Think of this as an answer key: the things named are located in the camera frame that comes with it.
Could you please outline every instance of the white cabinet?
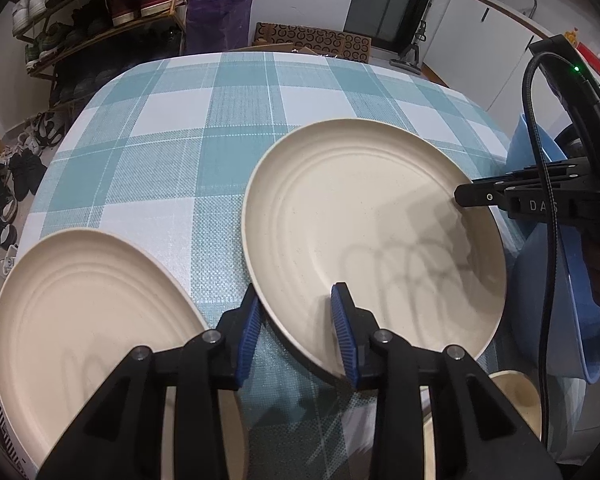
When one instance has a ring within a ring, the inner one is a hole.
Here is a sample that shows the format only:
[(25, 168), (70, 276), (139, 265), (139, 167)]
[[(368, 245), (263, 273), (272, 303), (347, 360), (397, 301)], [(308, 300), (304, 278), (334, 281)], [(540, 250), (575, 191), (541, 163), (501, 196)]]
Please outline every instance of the white cabinet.
[(424, 63), (486, 110), (532, 37), (528, 28), (481, 1), (451, 0)]
[[(520, 114), (522, 113), (522, 78), (531, 58), (531, 51), (526, 50), (520, 62), (511, 73), (509, 80), (491, 107), (487, 109), (487, 113), (509, 137), (516, 130)], [(549, 130), (555, 120), (564, 112), (560, 101), (551, 92), (544, 75), (539, 69), (534, 75), (534, 81), (531, 86), (531, 102), (534, 107), (536, 121), (545, 130)]]

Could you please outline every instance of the black cable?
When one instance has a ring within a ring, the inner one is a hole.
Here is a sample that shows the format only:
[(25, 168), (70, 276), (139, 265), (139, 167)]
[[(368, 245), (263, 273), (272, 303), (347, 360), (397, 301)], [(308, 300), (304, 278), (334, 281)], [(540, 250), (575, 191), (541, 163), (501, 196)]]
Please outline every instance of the black cable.
[(534, 74), (540, 65), (542, 58), (553, 57), (566, 63), (574, 76), (578, 75), (578, 68), (573, 66), (569, 61), (562, 56), (558, 56), (553, 52), (541, 52), (532, 58), (526, 66), (525, 75), (522, 79), (522, 107), (526, 117), (526, 128), (529, 133), (529, 141), (531, 149), (534, 152), (536, 167), (540, 176), (542, 192), (546, 200), (546, 236), (547, 236), (547, 254), (546, 254), (546, 281), (544, 285), (544, 300), (542, 302), (542, 319), (540, 322), (540, 341), (538, 345), (538, 385), (540, 389), (540, 405), (542, 409), (542, 444), (548, 446), (549, 439), (549, 388), (547, 384), (546, 372), (546, 354), (549, 341), (549, 328), (551, 326), (551, 313), (554, 308), (554, 293), (555, 293), (555, 272), (558, 259), (558, 220), (555, 209), (554, 190), (550, 185), (549, 171), (544, 160), (542, 147), (540, 143), (540, 135), (538, 133), (538, 123), (534, 115), (533, 105), (531, 102), (531, 84)]

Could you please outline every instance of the screw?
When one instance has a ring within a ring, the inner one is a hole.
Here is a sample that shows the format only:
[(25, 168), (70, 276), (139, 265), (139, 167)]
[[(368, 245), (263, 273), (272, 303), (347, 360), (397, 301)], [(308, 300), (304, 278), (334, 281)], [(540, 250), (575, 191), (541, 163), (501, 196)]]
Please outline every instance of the screw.
[(219, 333), (218, 330), (214, 330), (212, 328), (211, 330), (207, 330), (205, 333), (202, 334), (202, 341), (204, 341), (205, 343), (213, 344), (220, 341), (221, 337), (222, 334)]
[(376, 341), (378, 341), (379, 343), (388, 343), (389, 341), (391, 341), (391, 339), (394, 338), (394, 335), (389, 332), (388, 330), (385, 330), (384, 328), (377, 330), (376, 333), (374, 334), (374, 337), (376, 338)]
[(131, 357), (133, 359), (135, 359), (136, 361), (142, 361), (142, 360), (146, 359), (147, 357), (149, 357), (150, 353), (151, 353), (151, 349), (148, 346), (140, 345), (140, 346), (136, 346), (131, 351)]
[(464, 357), (464, 349), (458, 345), (451, 345), (446, 349), (446, 353), (449, 354), (449, 357), (455, 359), (456, 361), (459, 361)]

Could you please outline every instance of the plate rim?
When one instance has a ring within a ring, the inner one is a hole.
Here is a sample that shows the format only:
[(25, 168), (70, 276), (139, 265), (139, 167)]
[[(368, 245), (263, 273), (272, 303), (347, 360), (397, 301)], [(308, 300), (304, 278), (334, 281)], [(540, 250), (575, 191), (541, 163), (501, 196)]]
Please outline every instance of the plate rim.
[[(36, 248), (38, 245), (40, 245), (42, 242), (48, 242), (48, 240), (55, 238), (55, 237), (59, 237), (59, 236), (67, 236), (67, 235), (71, 235), (74, 233), (84, 233), (84, 232), (88, 232), (90, 234), (97, 234), (98, 236), (104, 236), (104, 237), (109, 237), (109, 238), (113, 238), (114, 240), (118, 241), (118, 242), (122, 242), (123, 244), (126, 244), (128, 246), (130, 246), (131, 248), (133, 248), (134, 250), (136, 250), (137, 252), (139, 252), (140, 254), (142, 254), (142, 256), (144, 256), (145, 258), (147, 258), (151, 263), (153, 263), (155, 266), (158, 267), (159, 270), (162, 271), (162, 273), (168, 277), (168, 279), (170, 280), (171, 284), (174, 285), (176, 287), (176, 290), (179, 291), (179, 293), (182, 295), (183, 298), (186, 299), (187, 303), (189, 304), (193, 314), (196, 316), (196, 318), (198, 318), (203, 332), (205, 330), (209, 329), (209, 325), (206, 322), (205, 318), (202, 316), (202, 313), (200, 312), (200, 310), (197, 308), (196, 304), (193, 302), (193, 299), (189, 296), (189, 294), (186, 293), (186, 291), (184, 290), (183, 286), (180, 284), (180, 282), (178, 282), (178, 280), (175, 279), (175, 277), (171, 274), (171, 272), (162, 264), (160, 263), (160, 261), (158, 261), (152, 254), (150, 254), (148, 251), (145, 251), (144, 249), (140, 248), (138, 245), (136, 245), (135, 243), (126, 240), (126, 238), (123, 238), (122, 236), (119, 236), (118, 234), (114, 234), (112, 232), (109, 231), (104, 231), (101, 229), (96, 229), (96, 228), (91, 228), (91, 227), (71, 227), (71, 228), (67, 228), (67, 229), (60, 229), (59, 231), (56, 231), (54, 233), (51, 233), (45, 237), (40, 238), (40, 240), (38, 240), (35, 244), (33, 244), (16, 262), (16, 265), (13, 267), (13, 269), (11, 269), (11, 272), (8, 274), (8, 276), (6, 277), (6, 279), (4, 280), (4, 283), (2, 284), (2, 288), (0, 289), (0, 300), (2, 299), (2, 294), (4, 292), (4, 289), (7, 285), (7, 283), (9, 282), (10, 279), (12, 279), (12, 276), (17, 275), (13, 273), (13, 270), (19, 265), (21, 264), (23, 261), (26, 260), (27, 256), (32, 252), (32, 250), (34, 248)], [(11, 417), (9, 416), (8, 410), (5, 407), (4, 401), (3, 399), (5, 398), (3, 395), (3, 392), (5, 391), (5, 389), (3, 387), (0, 386), (0, 404), (2, 406), (2, 411), (4, 413), (5, 418), (7, 419), (7, 422), (9, 423), (11, 430), (13, 431), (13, 433), (16, 435), (18, 442), (20, 443), (20, 445), (22, 446), (22, 449), (25, 451), (25, 453), (27, 453), (27, 457), (33, 462), (34, 466), (37, 469), (40, 469), (40, 467), (42, 467), (42, 463), (38, 464), (35, 462), (35, 460), (32, 459), (32, 457), (29, 454), (29, 451), (27, 451), (24, 443), (23, 443), (23, 439), (18, 435), (12, 421), (11, 421)], [(245, 425), (244, 422), (244, 412), (242, 409), (242, 403), (240, 402), (240, 397), (236, 394), (236, 392), (234, 392), (234, 399), (237, 405), (237, 409), (238, 412), (240, 414), (240, 425), (242, 427), (242, 436), (243, 436), (243, 441), (244, 441), (244, 457), (243, 457), (243, 462), (244, 462), (244, 469), (243, 469), (243, 475), (242, 478), (245, 479), (247, 478), (248, 475), (248, 465), (249, 465), (249, 439), (248, 439), (248, 430), (247, 427)]]
[[(413, 132), (410, 132), (409, 130), (406, 130), (404, 128), (400, 128), (399, 126), (395, 126), (395, 124), (390, 124), (390, 123), (385, 123), (384, 121), (377, 121), (377, 120), (373, 120), (373, 119), (365, 119), (365, 118), (335, 118), (335, 119), (327, 119), (327, 120), (323, 120), (323, 121), (314, 121), (312, 123), (308, 123), (308, 124), (303, 124), (301, 126), (298, 126), (297, 128), (294, 128), (293, 130), (291, 130), (289, 133), (285, 134), (284, 136), (280, 137), (276, 142), (274, 142), (271, 146), (269, 146), (269, 148), (267, 149), (266, 152), (264, 152), (264, 154), (260, 157), (260, 160), (258, 161), (258, 163), (256, 164), (255, 168), (253, 168), (253, 171), (251, 171), (251, 175), (249, 177), (249, 181), (247, 183), (247, 187), (244, 191), (244, 197), (242, 199), (242, 208), (240, 209), (240, 236), (242, 239), (242, 252), (244, 254), (244, 261), (247, 265), (247, 270), (249, 273), (249, 277), (251, 279), (251, 283), (253, 283), (254, 288), (256, 289), (256, 293), (258, 295), (258, 298), (260, 299), (260, 302), (262, 303), (262, 306), (264, 307), (265, 311), (267, 312), (267, 315), (272, 319), (272, 321), (275, 324), (275, 328), (277, 330), (280, 330), (281, 334), (287, 339), (287, 341), (289, 343), (291, 343), (291, 345), (294, 347), (294, 349), (296, 351), (299, 351), (300, 354), (305, 358), (308, 359), (308, 361), (313, 364), (316, 365), (318, 368), (320, 368), (320, 370), (326, 372), (329, 376), (334, 377), (336, 379), (339, 380), (347, 380), (347, 377), (344, 373), (339, 372), (337, 370), (333, 370), (330, 369), (330, 367), (328, 367), (325, 363), (323, 363), (321, 361), (321, 359), (319, 359), (318, 357), (316, 357), (315, 355), (312, 355), (311, 352), (308, 351), (307, 348), (304, 348), (304, 346), (302, 346), (288, 331), (288, 329), (286, 329), (285, 326), (283, 326), (283, 324), (280, 322), (280, 320), (278, 319), (278, 317), (275, 314), (275, 311), (272, 309), (272, 307), (269, 305), (269, 302), (266, 300), (266, 298), (264, 297), (264, 294), (262, 293), (262, 288), (260, 286), (260, 283), (258, 282), (255, 272), (253, 270), (253, 266), (251, 265), (251, 259), (249, 257), (249, 250), (247, 248), (247, 240), (246, 240), (246, 229), (245, 229), (245, 218), (247, 215), (247, 208), (248, 208), (248, 200), (249, 200), (249, 195), (252, 191), (252, 187), (253, 187), (253, 181), (256, 177), (256, 174), (258, 173), (258, 170), (260, 169), (261, 165), (264, 163), (264, 161), (267, 159), (267, 157), (270, 156), (270, 154), (278, 148), (278, 146), (280, 144), (282, 144), (283, 142), (285, 142), (292, 134), (296, 134), (304, 129), (307, 128), (312, 128), (315, 127), (317, 124), (328, 124), (328, 123), (341, 123), (341, 122), (365, 122), (365, 123), (371, 123), (371, 124), (380, 124), (381, 126), (389, 126), (391, 128), (394, 128), (395, 130), (400, 130), (410, 136), (413, 136), (416, 139), (416, 142), (422, 142), (424, 143), (424, 145), (426, 145), (428, 148), (427, 149), (434, 149), (439, 155), (443, 156), (444, 158), (446, 158), (446, 160), (448, 160), (449, 163), (451, 163), (453, 165), (453, 167), (455, 167), (460, 174), (462, 174), (464, 176), (464, 178), (466, 179), (467, 183), (471, 182), (471, 179), (467, 176), (467, 174), (454, 162), (451, 160), (451, 158), (449, 158), (445, 153), (442, 152), (442, 150), (440, 150), (439, 148), (437, 148), (436, 146), (434, 146), (433, 144), (431, 144), (428, 140), (425, 140), (423, 138), (421, 138), (420, 136), (418, 136), (417, 134), (414, 134)], [(496, 232), (498, 233), (498, 239), (500, 240), (500, 244), (498, 245), (498, 247), (500, 248), (500, 250), (498, 251), (498, 259), (501, 261), (502, 263), (502, 269), (504, 270), (504, 291), (503, 291), (503, 298), (502, 298), (502, 311), (504, 311), (504, 302), (505, 302), (505, 298), (507, 295), (507, 285), (508, 285), (508, 279), (507, 279), (507, 269), (506, 269), (506, 261), (505, 261), (505, 255), (504, 255), (504, 245), (502, 242), (502, 234), (500, 233), (500, 228), (498, 227), (498, 223), (496, 222), (495, 217), (493, 216), (493, 213), (490, 211), (490, 217), (491, 217), (491, 222), (493, 222), (494, 227)], [(500, 326), (500, 323), (502, 322), (502, 316), (503, 316), (503, 312), (500, 313), (500, 317), (498, 319), (498, 322), (495, 324), (495, 327), (493, 329), (493, 332), (491, 333), (488, 341), (485, 343), (485, 345), (483, 346), (483, 348), (480, 350), (480, 352), (478, 353), (478, 356), (482, 355), (484, 353), (484, 351), (487, 349), (487, 347), (491, 344), (491, 341), (493, 340), (493, 337), (495, 336), (496, 332), (498, 331), (498, 327)]]

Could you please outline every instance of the plaid tablecloth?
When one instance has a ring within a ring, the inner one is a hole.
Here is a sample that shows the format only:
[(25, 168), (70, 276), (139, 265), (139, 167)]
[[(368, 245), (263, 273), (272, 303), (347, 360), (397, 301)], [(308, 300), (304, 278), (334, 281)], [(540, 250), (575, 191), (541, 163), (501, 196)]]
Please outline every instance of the plaid tablecloth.
[[(214, 326), (249, 283), (240, 208), (257, 161), (296, 126), (342, 117), (414, 132), (471, 178), (502, 172), (507, 137), (462, 94), (424, 79), (301, 54), (178, 57), (137, 66), (94, 96), (46, 172), (19, 255), (64, 228), (115, 233), (169, 269)], [(494, 216), (510, 265), (523, 240)], [(506, 316), (479, 362), (489, 372), (532, 373), (518, 358)], [(555, 390), (555, 433), (566, 434), (577, 412), (583, 388), (576, 384), (576, 400), (564, 402), (573, 384)], [(250, 478), (366, 476), (374, 396), (312, 376), (268, 326), (240, 396)]]

